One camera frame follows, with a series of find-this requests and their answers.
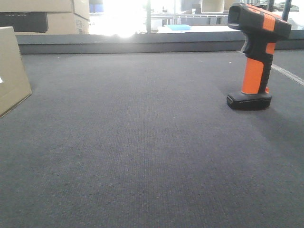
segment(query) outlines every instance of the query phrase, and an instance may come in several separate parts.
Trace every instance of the cardboard box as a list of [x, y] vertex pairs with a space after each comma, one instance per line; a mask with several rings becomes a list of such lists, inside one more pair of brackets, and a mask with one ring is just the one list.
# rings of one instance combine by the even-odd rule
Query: cardboard box
[[32, 94], [13, 27], [0, 28], [0, 117]]
[[73, 12], [90, 19], [89, 0], [1, 0], [0, 12]]
[[16, 32], [16, 35], [71, 35], [89, 34], [89, 20], [74, 13], [47, 13], [48, 30], [45, 33]]
[[1, 0], [1, 12], [72, 12], [72, 0]]

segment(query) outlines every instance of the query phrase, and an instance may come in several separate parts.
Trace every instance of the blue object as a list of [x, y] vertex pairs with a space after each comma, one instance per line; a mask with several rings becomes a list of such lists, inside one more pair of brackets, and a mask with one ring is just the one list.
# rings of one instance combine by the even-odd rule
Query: blue object
[[103, 4], [96, 4], [95, 5], [95, 13], [102, 13], [104, 11], [104, 5]]
[[191, 26], [190, 25], [165, 25], [171, 30], [190, 30]]

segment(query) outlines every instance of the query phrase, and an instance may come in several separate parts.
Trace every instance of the white cable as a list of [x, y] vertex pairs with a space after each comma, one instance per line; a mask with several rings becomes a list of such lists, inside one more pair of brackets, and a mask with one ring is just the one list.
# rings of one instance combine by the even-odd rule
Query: white cable
[[285, 70], [275, 64], [271, 66], [274, 70], [280, 72], [281, 74], [285, 75], [286, 77], [294, 80], [296, 83], [299, 83], [300, 85], [304, 86], [304, 79], [300, 78], [299, 76], [289, 72], [288, 70]]

